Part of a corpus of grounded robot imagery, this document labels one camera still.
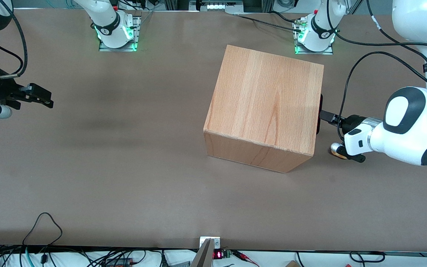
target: power cable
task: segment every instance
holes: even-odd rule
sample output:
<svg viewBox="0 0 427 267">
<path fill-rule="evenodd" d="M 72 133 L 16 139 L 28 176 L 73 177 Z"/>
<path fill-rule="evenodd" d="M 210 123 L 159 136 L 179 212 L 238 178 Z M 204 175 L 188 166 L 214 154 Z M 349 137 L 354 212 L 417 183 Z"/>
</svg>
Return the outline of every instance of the power cable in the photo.
<svg viewBox="0 0 427 267">
<path fill-rule="evenodd" d="M 2 75 L 0 76 L 0 79 L 10 79 L 16 77 L 21 77 L 22 74 L 26 71 L 27 68 L 27 45 L 26 45 L 26 39 L 24 37 L 24 33 L 22 32 L 21 25 L 19 24 L 19 21 L 17 20 L 17 17 L 14 16 L 14 13 L 12 10 L 7 6 L 7 4 L 4 2 L 4 0 L 0 0 L 0 4 L 6 9 L 6 11 L 10 14 L 12 17 L 12 20 L 16 24 L 17 30 L 19 31 L 19 35 L 21 36 L 22 41 L 22 49 L 24 50 L 24 64 L 22 65 L 22 69 L 17 74 L 11 74 L 11 75 Z"/>
<path fill-rule="evenodd" d="M 21 57 L 20 57 L 20 56 L 18 56 L 17 54 L 15 54 L 15 53 L 13 53 L 13 52 L 11 52 L 11 51 L 7 50 L 7 49 L 5 49 L 5 48 L 4 48 L 4 47 L 2 47 L 2 46 L 0 46 L 0 50 L 2 50 L 2 51 L 4 51 L 4 52 L 6 52 L 6 53 L 8 53 L 8 54 L 10 54 L 11 56 L 13 56 L 13 57 L 15 57 L 15 58 L 17 58 L 17 59 L 19 60 L 19 68 L 17 68 L 17 70 L 16 70 L 15 72 L 11 73 L 11 74 L 15 74 L 15 73 L 17 73 L 18 71 L 20 71 L 20 70 L 22 69 L 23 62 L 22 62 L 22 59 L 21 59 Z"/>
<path fill-rule="evenodd" d="M 253 20 L 254 22 L 263 23 L 263 24 L 266 24 L 266 25 L 269 25 L 269 26 L 280 28 L 280 29 L 287 29 L 287 30 L 291 30 L 293 32 L 301 32 L 300 29 L 293 29 L 293 28 L 289 28 L 289 27 L 285 27 L 285 26 L 280 26 L 280 25 L 276 25 L 276 24 L 273 24 L 273 23 L 269 23 L 269 22 L 263 22 L 262 20 L 257 20 L 257 19 L 254 19 L 252 17 L 245 17 L 245 16 L 241 16 L 241 15 L 234 15 L 234 16 L 236 16 L 236 17 L 242 17 L 242 18 L 247 19 L 247 20 Z"/>
<path fill-rule="evenodd" d="M 299 256 L 299 252 L 297 251 L 296 254 L 298 255 L 299 264 L 301 265 L 301 267 L 304 267 L 304 264 L 302 264 L 302 261 L 301 261 L 301 257 Z"/>
</svg>

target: cable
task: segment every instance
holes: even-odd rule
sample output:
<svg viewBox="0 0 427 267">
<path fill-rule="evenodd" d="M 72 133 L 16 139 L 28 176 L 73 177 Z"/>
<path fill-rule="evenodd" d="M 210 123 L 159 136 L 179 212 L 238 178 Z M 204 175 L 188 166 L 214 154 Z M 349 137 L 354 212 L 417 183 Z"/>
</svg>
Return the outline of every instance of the cable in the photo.
<svg viewBox="0 0 427 267">
<path fill-rule="evenodd" d="M 50 251 L 48 252 L 48 254 L 49 254 L 50 261 L 52 261 L 52 265 L 54 265 L 54 267 L 57 267 L 56 263 L 52 259 L 52 255 L 50 254 Z"/>
<path fill-rule="evenodd" d="M 344 109 L 344 103 L 345 103 L 345 98 L 347 97 L 347 87 L 349 86 L 349 80 L 350 77 L 352 75 L 352 73 L 354 72 L 356 66 L 366 57 L 370 56 L 370 55 L 374 55 L 374 54 L 383 54 L 385 56 L 389 56 L 395 60 L 397 60 L 398 62 L 400 62 L 401 64 L 403 64 L 405 67 L 407 67 L 410 71 L 412 71 L 416 76 L 418 76 L 420 79 L 422 79 L 423 81 L 427 82 L 427 78 L 424 77 L 421 73 L 419 73 L 417 70 L 415 70 L 412 66 L 410 66 L 408 63 L 406 63 L 405 61 L 403 61 L 402 59 L 400 59 L 399 57 L 390 54 L 388 52 L 384 52 L 384 51 L 374 51 L 374 52 L 370 52 L 368 54 L 365 54 L 364 56 L 362 56 L 352 67 L 352 69 L 349 72 L 349 75 L 347 76 L 347 81 L 345 82 L 345 88 L 344 88 L 344 96 L 342 98 L 342 104 L 340 106 L 340 111 L 339 111 L 339 121 L 337 122 L 337 134 L 339 135 L 339 138 L 344 141 L 344 137 L 342 136 L 342 134 L 340 133 L 340 120 L 342 117 L 342 111 Z"/>
<path fill-rule="evenodd" d="M 29 257 L 29 251 L 27 250 L 27 247 L 26 247 L 26 258 L 27 258 L 27 261 L 29 262 L 29 265 L 31 265 L 31 267 L 35 267 L 34 263 L 32 263 L 32 260 Z"/>
<path fill-rule="evenodd" d="M 296 254 L 298 255 L 299 264 L 301 265 L 301 267 L 304 267 L 304 264 L 302 264 L 302 261 L 301 261 L 301 257 L 299 256 L 299 252 L 297 251 Z"/>
<path fill-rule="evenodd" d="M 26 245 L 25 244 L 25 241 L 26 241 L 26 239 L 27 239 L 27 237 L 32 233 L 32 231 L 34 230 L 34 228 L 36 227 L 36 225 L 37 225 L 37 222 L 39 221 L 39 218 L 42 216 L 42 215 L 44 215 L 44 214 L 47 214 L 47 215 L 49 215 L 49 217 L 50 217 L 50 219 L 52 220 L 52 222 L 54 223 L 54 225 L 56 225 L 57 226 L 57 228 L 59 228 L 59 230 L 60 230 L 60 235 L 59 235 L 59 237 L 58 238 L 56 238 L 54 241 L 52 241 L 52 242 L 50 242 L 47 246 L 49 246 L 49 245 L 52 245 L 52 244 L 54 244 L 57 240 L 59 240 L 61 237 L 62 237 L 62 234 L 64 233 L 63 231 L 62 231 L 62 228 L 56 223 L 56 221 L 54 220 L 54 218 L 52 217 L 52 215 L 50 214 L 50 213 L 48 213 L 48 212 L 43 212 L 43 213 L 41 213 L 41 214 L 39 214 L 39 216 L 37 217 L 37 219 L 36 219 L 36 222 L 34 223 L 34 225 L 32 226 L 32 228 L 31 228 L 31 231 L 29 231 L 29 233 L 27 233 L 27 235 L 24 237 L 24 239 L 22 240 L 22 245 Z"/>
<path fill-rule="evenodd" d="M 232 252 L 232 255 L 239 258 L 240 260 L 249 262 L 259 267 L 258 263 L 254 262 L 252 259 L 250 259 L 247 255 L 243 254 L 242 252 L 239 252 L 238 250 L 230 250 L 230 251 Z"/>
<path fill-rule="evenodd" d="M 4 2 L 4 0 L 0 0 L 0 4 L 6 9 L 6 11 L 12 17 L 12 20 L 16 24 L 17 30 L 19 31 L 19 35 L 21 36 L 22 49 L 24 50 L 24 64 L 22 65 L 21 71 L 19 73 L 17 73 L 17 77 L 21 77 L 21 75 L 24 74 L 24 72 L 26 71 L 26 68 L 27 68 L 27 45 L 26 45 L 26 39 L 24 37 L 24 33 L 22 32 L 21 25 L 19 24 L 19 21 L 17 20 L 17 18 L 14 16 L 14 13 L 12 12 L 12 10 L 6 5 L 6 3 Z M 14 77 L 12 77 L 12 76 L 5 77 L 5 75 L 0 76 L 0 79 L 8 79 L 8 78 L 14 78 Z"/>
<path fill-rule="evenodd" d="M 373 20 L 373 22 L 375 22 L 375 24 L 377 25 L 378 31 L 380 31 L 386 38 L 388 38 L 389 40 L 391 40 L 392 42 L 396 43 L 396 44 L 400 44 L 399 41 L 397 41 L 396 39 L 394 39 L 393 37 L 391 37 L 390 35 L 388 35 L 378 24 L 378 21 L 375 19 L 375 16 L 373 15 L 373 12 L 371 11 L 371 6 L 370 6 L 370 1 L 367 0 L 367 8 L 368 8 L 368 12 L 371 16 L 371 19 Z M 404 44 L 401 45 L 402 47 L 404 47 L 405 49 L 408 49 L 409 51 L 419 55 L 420 57 L 422 57 L 424 59 L 424 61 L 427 63 L 427 57 L 421 53 L 420 51 L 417 51 L 411 47 L 405 46 Z"/>
<path fill-rule="evenodd" d="M 276 12 L 276 11 L 274 11 L 274 10 L 271 10 L 269 13 L 271 13 L 271 14 L 276 14 L 276 15 L 278 15 L 279 17 L 281 17 L 283 20 L 286 20 L 287 22 L 291 22 L 291 23 L 294 23 L 296 20 L 300 20 L 300 19 L 301 19 L 301 18 L 298 18 L 298 19 L 290 20 L 290 19 L 286 18 L 285 16 L 283 16 L 283 14 L 281 14 L 281 13 L 279 13 L 279 12 Z"/>
<path fill-rule="evenodd" d="M 332 27 L 332 22 L 330 20 L 329 8 L 327 8 L 327 20 L 329 22 L 330 28 L 334 29 L 334 27 Z M 362 45 L 362 46 L 375 46 L 375 47 L 381 47 L 381 46 L 403 46 L 403 45 L 427 46 L 427 43 L 420 43 L 420 42 L 379 43 L 379 44 L 376 44 L 376 43 L 362 43 L 362 42 L 352 41 L 352 40 L 346 39 L 345 37 L 342 37 L 338 33 L 337 28 L 335 29 L 335 35 L 337 35 L 337 37 L 339 37 L 343 41 L 346 41 L 346 42 L 351 43 L 351 44 L 356 44 L 356 45 L 359 44 L 359 45 Z"/>
<path fill-rule="evenodd" d="M 22 267 L 22 246 L 21 246 L 21 249 L 19 250 L 19 266 Z"/>
<path fill-rule="evenodd" d="M 254 22 L 263 23 L 263 24 L 270 25 L 270 26 L 273 26 L 273 27 L 278 27 L 278 28 L 281 28 L 281 29 L 291 30 L 293 32 L 301 32 L 300 29 L 293 29 L 293 28 L 289 28 L 289 27 L 285 27 L 285 26 L 280 26 L 280 25 L 276 25 L 276 24 L 273 24 L 273 23 L 269 23 L 269 22 L 263 22 L 261 20 L 254 19 L 252 17 L 244 17 L 244 16 L 241 16 L 241 15 L 234 15 L 234 16 L 236 16 L 236 17 L 242 17 L 242 18 L 247 19 L 247 20 L 253 20 Z"/>
<path fill-rule="evenodd" d="M 17 73 L 18 71 L 20 71 L 20 70 L 22 69 L 22 64 L 23 64 L 23 62 L 22 62 L 22 59 L 21 59 L 21 57 L 20 57 L 20 56 L 18 56 L 17 54 L 15 54 L 15 53 L 13 53 L 13 52 L 11 52 L 11 51 L 7 50 L 7 49 L 5 49 L 5 48 L 4 48 L 4 47 L 2 47 L 2 46 L 0 46 L 0 50 L 2 50 L 2 51 L 4 51 L 4 52 L 6 52 L 6 53 L 8 53 L 8 54 L 10 54 L 11 56 L 13 56 L 13 57 L 15 57 L 15 58 L 17 58 L 17 59 L 19 60 L 19 68 L 17 68 L 17 70 L 16 70 L 15 72 L 13 72 L 12 74 Z"/>
<path fill-rule="evenodd" d="M 7 260 L 9 260 L 9 258 L 11 257 L 11 255 L 12 255 L 12 252 L 15 250 L 15 248 L 13 248 L 12 250 L 11 250 L 11 252 L 9 253 L 9 255 L 7 256 L 7 258 L 5 259 L 4 257 L 3 257 L 3 264 L 1 265 L 1 267 L 5 267 L 5 265 L 6 265 L 6 262 L 7 262 Z"/>
<path fill-rule="evenodd" d="M 138 262 L 134 263 L 133 265 L 135 265 L 135 264 L 138 264 L 138 263 L 142 262 L 142 261 L 144 260 L 144 258 L 145 258 L 145 257 L 146 257 L 146 250 L 144 250 L 144 256 L 141 258 L 141 260 L 139 260 Z"/>
<path fill-rule="evenodd" d="M 360 260 L 354 259 L 354 257 L 352 257 L 352 254 L 355 254 L 355 255 L 359 256 Z M 357 251 L 351 251 L 349 253 L 350 259 L 353 260 L 354 262 L 361 263 L 363 265 L 363 267 L 365 267 L 365 263 L 380 263 L 380 262 L 383 262 L 385 260 L 385 253 L 381 253 L 381 256 L 382 256 L 382 258 L 380 260 L 364 260 L 363 257 L 360 255 L 360 253 L 358 253 Z"/>
</svg>

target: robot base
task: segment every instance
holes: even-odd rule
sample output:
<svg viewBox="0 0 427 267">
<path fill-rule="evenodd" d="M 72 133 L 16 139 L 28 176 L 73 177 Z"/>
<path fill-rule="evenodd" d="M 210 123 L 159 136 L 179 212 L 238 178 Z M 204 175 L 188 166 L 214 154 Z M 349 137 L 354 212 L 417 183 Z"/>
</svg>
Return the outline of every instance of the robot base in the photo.
<svg viewBox="0 0 427 267">
<path fill-rule="evenodd" d="M 292 23 L 293 29 L 300 29 L 302 31 L 302 32 L 293 32 L 295 54 L 333 55 L 334 53 L 332 50 L 332 43 L 334 42 L 334 38 L 332 38 L 332 41 L 326 50 L 319 51 L 319 52 L 311 51 L 311 50 L 305 48 L 305 46 L 301 42 L 298 41 L 298 39 L 302 39 L 303 36 L 305 35 L 305 27 L 307 26 L 307 18 L 302 17 L 300 21 L 301 21 L 300 24 Z"/>
<path fill-rule="evenodd" d="M 139 40 L 139 27 L 141 25 L 141 17 L 133 17 L 133 29 L 127 28 L 126 34 L 134 36 L 133 39 L 128 41 L 124 46 L 119 48 L 110 48 L 107 47 L 103 42 L 100 40 L 100 46 L 98 47 L 98 51 L 101 52 L 135 52 L 138 50 L 138 40 Z"/>
</svg>

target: brown table surface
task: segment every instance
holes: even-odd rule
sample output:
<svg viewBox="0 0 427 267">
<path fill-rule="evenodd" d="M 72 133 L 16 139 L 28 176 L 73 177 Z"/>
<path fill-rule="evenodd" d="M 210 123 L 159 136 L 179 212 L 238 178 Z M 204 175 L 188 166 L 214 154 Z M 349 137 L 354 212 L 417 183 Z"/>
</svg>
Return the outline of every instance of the brown table surface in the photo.
<svg viewBox="0 0 427 267">
<path fill-rule="evenodd" d="M 379 153 L 363 164 L 337 159 L 327 153 L 339 139 L 326 123 L 315 156 L 288 174 L 206 155 L 203 123 L 227 44 L 324 64 L 323 108 L 332 112 L 351 66 L 374 47 L 338 39 L 333 56 L 295 55 L 286 30 L 222 12 L 156 12 L 142 25 L 139 51 L 108 53 L 98 52 L 83 10 L 16 15 L 29 48 L 17 81 L 52 91 L 55 105 L 23 103 L 0 120 L 0 243 L 20 244 L 47 211 L 64 230 L 59 245 L 188 248 L 218 235 L 240 249 L 427 251 L 427 167 Z M 397 35 L 389 16 L 378 20 Z M 341 29 L 386 40 L 368 16 L 346 16 Z M 0 45 L 22 55 L 13 23 Z M 378 49 L 421 69 L 405 49 Z M 0 52 L 0 67 L 17 62 Z M 351 79 L 344 114 L 383 117 L 404 86 L 424 83 L 372 56 Z M 28 243 L 57 235 L 43 218 Z"/>
</svg>

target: wooden cube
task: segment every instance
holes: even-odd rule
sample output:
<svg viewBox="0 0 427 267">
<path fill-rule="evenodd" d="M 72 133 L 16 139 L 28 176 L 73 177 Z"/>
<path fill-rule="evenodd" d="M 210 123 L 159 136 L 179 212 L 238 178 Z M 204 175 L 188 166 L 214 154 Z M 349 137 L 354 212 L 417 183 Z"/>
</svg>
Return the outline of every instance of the wooden cube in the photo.
<svg viewBox="0 0 427 267">
<path fill-rule="evenodd" d="M 323 69 L 227 46 L 203 127 L 207 154 L 279 172 L 310 159 Z"/>
</svg>

